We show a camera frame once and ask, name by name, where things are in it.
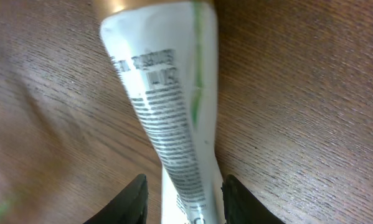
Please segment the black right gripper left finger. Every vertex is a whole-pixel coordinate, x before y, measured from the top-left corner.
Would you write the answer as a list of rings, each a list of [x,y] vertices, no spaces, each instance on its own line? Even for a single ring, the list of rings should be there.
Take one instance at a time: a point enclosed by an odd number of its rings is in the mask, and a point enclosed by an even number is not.
[[[138,174],[119,194],[84,224],[146,224],[148,182]]]

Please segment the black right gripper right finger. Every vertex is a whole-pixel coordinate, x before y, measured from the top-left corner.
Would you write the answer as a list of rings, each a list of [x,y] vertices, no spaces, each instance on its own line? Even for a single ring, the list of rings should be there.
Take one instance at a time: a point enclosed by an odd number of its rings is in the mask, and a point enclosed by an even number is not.
[[[226,224],[285,224],[234,175],[225,178],[222,193]]]

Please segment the white tube with beige cap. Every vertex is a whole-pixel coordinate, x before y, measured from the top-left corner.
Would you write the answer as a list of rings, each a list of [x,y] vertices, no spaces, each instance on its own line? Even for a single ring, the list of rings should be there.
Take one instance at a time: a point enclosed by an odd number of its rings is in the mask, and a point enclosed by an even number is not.
[[[162,164],[163,223],[224,223],[212,1],[95,0],[100,37]]]

